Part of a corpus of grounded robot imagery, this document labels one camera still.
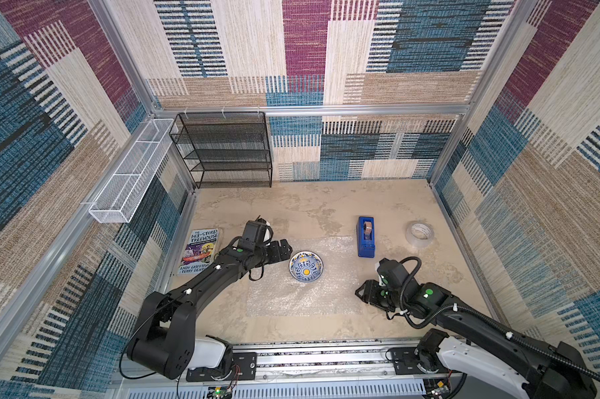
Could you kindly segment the blue yellow patterned bowl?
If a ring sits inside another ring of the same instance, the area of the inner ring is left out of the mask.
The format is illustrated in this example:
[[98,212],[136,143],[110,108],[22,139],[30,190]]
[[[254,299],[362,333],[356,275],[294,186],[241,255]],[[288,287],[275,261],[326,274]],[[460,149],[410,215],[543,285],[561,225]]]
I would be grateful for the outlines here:
[[312,283],[322,277],[324,264],[314,252],[300,251],[291,257],[288,268],[296,281]]

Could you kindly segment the clear bubble wrap sheet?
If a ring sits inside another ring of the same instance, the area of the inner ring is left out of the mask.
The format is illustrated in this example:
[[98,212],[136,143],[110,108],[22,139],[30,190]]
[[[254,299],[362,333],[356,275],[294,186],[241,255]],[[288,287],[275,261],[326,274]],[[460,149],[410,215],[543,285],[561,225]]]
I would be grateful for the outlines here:
[[361,312],[362,303],[355,291],[366,280],[376,279],[376,260],[358,256],[353,236],[299,239],[291,245],[293,255],[311,251],[322,259],[322,277],[312,283],[296,281],[289,272],[289,260],[268,266],[265,276],[249,285],[249,316],[305,317]]

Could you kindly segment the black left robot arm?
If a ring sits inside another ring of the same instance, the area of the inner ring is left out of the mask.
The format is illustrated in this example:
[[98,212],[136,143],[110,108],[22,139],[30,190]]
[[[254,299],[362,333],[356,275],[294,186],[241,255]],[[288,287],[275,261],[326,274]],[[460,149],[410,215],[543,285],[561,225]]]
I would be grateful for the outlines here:
[[221,249],[215,262],[189,282],[166,294],[153,292],[144,300],[124,349],[128,359],[168,379],[177,378],[194,356],[199,314],[251,269],[287,261],[293,252],[286,239],[245,248],[238,243],[235,239]]

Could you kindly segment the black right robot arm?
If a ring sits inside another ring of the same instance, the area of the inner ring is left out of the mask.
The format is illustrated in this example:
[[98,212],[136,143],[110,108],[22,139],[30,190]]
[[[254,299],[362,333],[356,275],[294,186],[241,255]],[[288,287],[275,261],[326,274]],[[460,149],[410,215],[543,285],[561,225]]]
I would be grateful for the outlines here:
[[517,332],[434,283],[420,284],[418,257],[381,259],[376,279],[355,294],[387,319],[426,329],[414,352],[424,373],[446,369],[480,379],[516,398],[594,398],[600,374],[565,342],[552,346]]

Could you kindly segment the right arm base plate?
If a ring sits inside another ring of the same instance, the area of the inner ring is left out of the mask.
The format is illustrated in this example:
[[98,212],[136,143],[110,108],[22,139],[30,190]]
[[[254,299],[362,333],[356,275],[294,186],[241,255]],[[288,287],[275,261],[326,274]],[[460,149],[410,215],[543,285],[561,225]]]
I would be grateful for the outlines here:
[[385,358],[396,375],[448,374],[448,370],[431,357],[421,358],[415,347],[390,347]]

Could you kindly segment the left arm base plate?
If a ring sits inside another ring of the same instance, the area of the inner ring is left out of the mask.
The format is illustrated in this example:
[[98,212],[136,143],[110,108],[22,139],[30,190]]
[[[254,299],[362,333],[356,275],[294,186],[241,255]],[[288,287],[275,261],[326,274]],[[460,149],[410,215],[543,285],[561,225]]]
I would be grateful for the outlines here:
[[238,381],[253,381],[255,379],[258,354],[256,352],[234,352],[225,356],[218,367],[198,367],[189,369],[186,382],[221,382],[229,383],[238,374]]

